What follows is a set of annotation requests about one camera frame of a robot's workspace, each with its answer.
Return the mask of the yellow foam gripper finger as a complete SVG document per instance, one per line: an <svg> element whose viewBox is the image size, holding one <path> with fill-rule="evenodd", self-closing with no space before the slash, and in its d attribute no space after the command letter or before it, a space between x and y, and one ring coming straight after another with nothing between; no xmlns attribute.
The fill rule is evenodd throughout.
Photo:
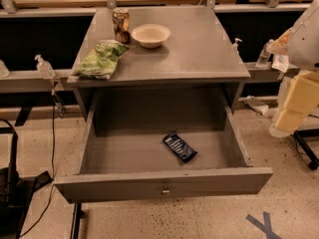
<svg viewBox="0 0 319 239"><path fill-rule="evenodd" d="M291 81L284 108L308 116L319 105L319 74L305 71Z"/></svg>
<svg viewBox="0 0 319 239"><path fill-rule="evenodd" d="M304 122L304 116L300 113L290 110L284 110L279 113L275 127L278 130L292 133Z"/></svg>

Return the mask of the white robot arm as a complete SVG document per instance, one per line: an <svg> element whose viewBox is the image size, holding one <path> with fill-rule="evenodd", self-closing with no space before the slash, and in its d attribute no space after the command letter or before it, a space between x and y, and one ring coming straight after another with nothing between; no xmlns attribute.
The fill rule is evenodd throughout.
<svg viewBox="0 0 319 239"><path fill-rule="evenodd" d="M319 0L314 0L294 25L271 44L273 54L287 55L300 69L283 81L278 112L269 132L276 137L292 134L319 105Z"/></svg>

